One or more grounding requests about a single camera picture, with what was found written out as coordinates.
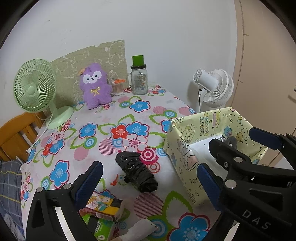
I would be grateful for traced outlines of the grey sock bundle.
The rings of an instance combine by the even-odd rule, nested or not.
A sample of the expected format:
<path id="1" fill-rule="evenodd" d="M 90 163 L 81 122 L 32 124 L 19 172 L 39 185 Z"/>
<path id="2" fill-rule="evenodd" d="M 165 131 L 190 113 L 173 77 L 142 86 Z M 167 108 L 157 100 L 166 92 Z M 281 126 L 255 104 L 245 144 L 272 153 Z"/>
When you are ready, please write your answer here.
<path id="1" fill-rule="evenodd" d="M 225 138 L 221 136 L 218 140 L 225 143 L 226 145 L 229 145 L 230 147 L 237 149 L 237 138 L 234 136 L 230 136 L 228 138 Z"/>

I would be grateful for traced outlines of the purple plush toy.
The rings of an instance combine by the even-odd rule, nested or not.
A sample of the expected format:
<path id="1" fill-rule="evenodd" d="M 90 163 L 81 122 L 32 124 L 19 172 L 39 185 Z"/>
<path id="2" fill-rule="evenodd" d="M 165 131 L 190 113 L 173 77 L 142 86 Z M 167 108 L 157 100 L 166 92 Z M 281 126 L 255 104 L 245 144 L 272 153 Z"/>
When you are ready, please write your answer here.
<path id="1" fill-rule="evenodd" d="M 111 103 L 112 87 L 107 83 L 107 73 L 99 63 L 81 69 L 79 75 L 79 86 L 88 109 Z"/>

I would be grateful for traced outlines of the yellow cartoon storage box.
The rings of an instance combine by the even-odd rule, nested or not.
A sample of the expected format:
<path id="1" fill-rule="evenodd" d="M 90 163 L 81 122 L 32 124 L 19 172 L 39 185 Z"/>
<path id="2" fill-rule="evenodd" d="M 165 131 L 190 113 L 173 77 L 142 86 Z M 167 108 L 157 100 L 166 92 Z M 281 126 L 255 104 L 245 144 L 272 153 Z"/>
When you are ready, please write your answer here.
<path id="1" fill-rule="evenodd" d="M 206 163 L 222 179 L 227 172 L 211 156 L 209 143 L 213 139 L 224 142 L 229 137 L 237 140 L 236 149 L 258 164 L 268 148 L 249 137 L 252 125 L 235 109 L 221 108 L 171 121 L 164 150 L 182 181 L 194 206 L 208 200 L 198 177 L 197 167 Z"/>

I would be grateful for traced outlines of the cartoon tissue pack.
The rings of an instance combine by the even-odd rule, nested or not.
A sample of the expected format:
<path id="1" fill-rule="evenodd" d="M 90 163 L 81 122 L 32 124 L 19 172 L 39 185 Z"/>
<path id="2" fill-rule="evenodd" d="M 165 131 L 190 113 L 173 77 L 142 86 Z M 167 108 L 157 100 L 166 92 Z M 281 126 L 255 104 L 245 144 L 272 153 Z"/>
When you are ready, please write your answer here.
<path id="1" fill-rule="evenodd" d="M 116 223 L 123 214 L 124 202 L 118 198 L 93 192 L 86 206 L 80 211 Z"/>

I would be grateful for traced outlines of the white roll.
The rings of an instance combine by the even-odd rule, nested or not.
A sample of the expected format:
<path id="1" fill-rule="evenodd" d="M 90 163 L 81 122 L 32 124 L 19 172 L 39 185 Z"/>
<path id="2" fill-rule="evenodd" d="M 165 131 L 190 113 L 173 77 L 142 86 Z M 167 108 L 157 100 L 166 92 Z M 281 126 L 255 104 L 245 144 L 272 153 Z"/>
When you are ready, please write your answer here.
<path id="1" fill-rule="evenodd" d="M 114 238 L 114 241 L 138 241 L 151 235 L 157 230 L 157 226 L 148 219 L 139 220 L 134 226 L 128 229 L 124 235 Z"/>

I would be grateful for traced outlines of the glass jar green lid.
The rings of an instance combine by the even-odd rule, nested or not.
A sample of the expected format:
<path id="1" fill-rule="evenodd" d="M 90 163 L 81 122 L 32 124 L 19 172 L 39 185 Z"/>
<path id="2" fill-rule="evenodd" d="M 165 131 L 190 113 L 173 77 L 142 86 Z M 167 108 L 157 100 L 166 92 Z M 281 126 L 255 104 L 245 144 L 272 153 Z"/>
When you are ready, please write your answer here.
<path id="1" fill-rule="evenodd" d="M 143 55 L 132 56 L 129 83 L 134 95 L 145 95 L 148 93 L 147 65 L 144 63 Z"/>

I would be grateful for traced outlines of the small cotton swab jar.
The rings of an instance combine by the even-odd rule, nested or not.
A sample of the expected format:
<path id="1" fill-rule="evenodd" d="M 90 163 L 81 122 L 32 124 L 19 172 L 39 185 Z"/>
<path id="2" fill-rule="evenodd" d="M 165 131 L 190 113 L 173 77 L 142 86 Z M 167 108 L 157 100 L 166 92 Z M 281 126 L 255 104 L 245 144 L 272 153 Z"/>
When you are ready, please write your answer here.
<path id="1" fill-rule="evenodd" d="M 113 79 L 111 81 L 113 93 L 115 96 L 122 95 L 125 89 L 125 80 L 124 79 Z"/>

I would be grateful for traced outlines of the wooden chair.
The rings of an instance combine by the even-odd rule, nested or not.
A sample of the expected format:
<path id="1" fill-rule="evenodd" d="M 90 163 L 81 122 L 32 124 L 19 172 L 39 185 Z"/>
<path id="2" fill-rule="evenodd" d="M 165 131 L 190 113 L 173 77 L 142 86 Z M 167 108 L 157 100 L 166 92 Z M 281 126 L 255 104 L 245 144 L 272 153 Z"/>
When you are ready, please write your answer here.
<path id="1" fill-rule="evenodd" d="M 23 113 L 12 118 L 1 127 L 1 160 L 12 161 L 17 157 L 27 161 L 27 149 L 35 141 L 37 131 L 34 127 L 41 128 L 45 115 L 39 113 Z"/>

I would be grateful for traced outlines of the green desk fan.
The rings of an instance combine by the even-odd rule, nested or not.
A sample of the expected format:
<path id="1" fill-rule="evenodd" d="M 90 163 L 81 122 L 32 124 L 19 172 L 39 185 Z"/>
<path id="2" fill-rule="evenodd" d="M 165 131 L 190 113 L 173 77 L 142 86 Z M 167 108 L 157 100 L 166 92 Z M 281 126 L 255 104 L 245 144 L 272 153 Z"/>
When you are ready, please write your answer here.
<path id="1" fill-rule="evenodd" d="M 47 128 L 62 126 L 74 113 L 71 106 L 57 108 L 55 104 L 57 82 L 51 63 L 43 59 L 32 59 L 24 63 L 16 73 L 13 93 L 19 107 L 28 113 L 39 113 L 49 109 L 51 117 Z"/>

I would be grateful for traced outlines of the green tissue pack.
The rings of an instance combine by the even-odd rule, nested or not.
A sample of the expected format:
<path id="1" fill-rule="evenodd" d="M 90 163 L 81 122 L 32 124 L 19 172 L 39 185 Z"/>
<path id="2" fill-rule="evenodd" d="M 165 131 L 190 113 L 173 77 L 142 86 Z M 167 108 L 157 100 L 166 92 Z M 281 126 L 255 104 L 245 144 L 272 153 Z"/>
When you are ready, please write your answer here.
<path id="1" fill-rule="evenodd" d="M 97 240 L 112 240 L 115 230 L 115 223 L 102 218 L 97 218 L 90 214 L 82 216 L 88 229 L 93 233 Z"/>

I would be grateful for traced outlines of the beige door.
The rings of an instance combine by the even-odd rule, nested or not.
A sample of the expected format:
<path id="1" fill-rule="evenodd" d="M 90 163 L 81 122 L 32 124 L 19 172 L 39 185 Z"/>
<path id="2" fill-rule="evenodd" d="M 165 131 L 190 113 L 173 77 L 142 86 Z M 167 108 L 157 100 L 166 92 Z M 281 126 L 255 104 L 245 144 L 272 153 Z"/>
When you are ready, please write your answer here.
<path id="1" fill-rule="evenodd" d="M 253 126 L 295 134 L 295 42 L 261 1 L 235 1 L 239 72 L 231 105 Z"/>

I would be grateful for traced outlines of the white standing fan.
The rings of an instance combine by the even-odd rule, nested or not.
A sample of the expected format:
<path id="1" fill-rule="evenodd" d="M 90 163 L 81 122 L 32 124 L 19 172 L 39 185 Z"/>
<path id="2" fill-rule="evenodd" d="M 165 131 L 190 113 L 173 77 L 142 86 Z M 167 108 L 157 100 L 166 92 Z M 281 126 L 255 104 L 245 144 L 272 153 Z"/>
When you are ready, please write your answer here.
<path id="1" fill-rule="evenodd" d="M 209 108 L 219 108 L 229 101 L 233 94 L 234 82 L 232 77 L 223 69 L 210 72 L 198 69 L 193 75 L 193 81 L 198 85 L 199 112 L 205 104 Z"/>

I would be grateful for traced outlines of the plaid blue bedding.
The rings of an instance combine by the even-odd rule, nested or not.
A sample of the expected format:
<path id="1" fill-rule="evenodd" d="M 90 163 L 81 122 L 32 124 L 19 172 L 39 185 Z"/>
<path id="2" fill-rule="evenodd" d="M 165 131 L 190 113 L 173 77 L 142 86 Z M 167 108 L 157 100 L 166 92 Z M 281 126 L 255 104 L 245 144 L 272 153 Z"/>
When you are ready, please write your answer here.
<path id="1" fill-rule="evenodd" d="M 16 240 L 25 240 L 21 208 L 21 162 L 1 161 L 1 217 Z"/>

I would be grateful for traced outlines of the floral tablecloth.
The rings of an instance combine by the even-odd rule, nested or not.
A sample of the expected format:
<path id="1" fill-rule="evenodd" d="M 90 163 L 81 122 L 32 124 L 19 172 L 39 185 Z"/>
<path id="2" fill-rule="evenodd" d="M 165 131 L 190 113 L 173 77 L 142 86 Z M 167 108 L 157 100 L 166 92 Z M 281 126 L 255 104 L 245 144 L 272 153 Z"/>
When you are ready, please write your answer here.
<path id="1" fill-rule="evenodd" d="M 201 191 L 197 179 L 186 190 L 163 149 L 172 118 L 194 114 L 194 110 L 173 94 L 156 85 L 146 95 L 131 91 L 114 96 L 110 104 L 89 110 L 80 102 L 65 125 L 41 129 L 42 136 L 22 165 L 22 221 L 27 223 L 30 205 L 38 187 L 58 189 L 74 182 L 94 161 L 103 164 L 103 176 L 96 192 L 122 199 L 125 210 L 116 224 L 115 237 L 127 233 L 142 218 L 154 222 L 158 230 L 149 240 L 201 240 L 219 216 L 210 203 L 192 204 Z M 152 171 L 158 189 L 140 193 L 125 183 L 125 173 L 115 157 L 122 151 L 141 154 Z"/>

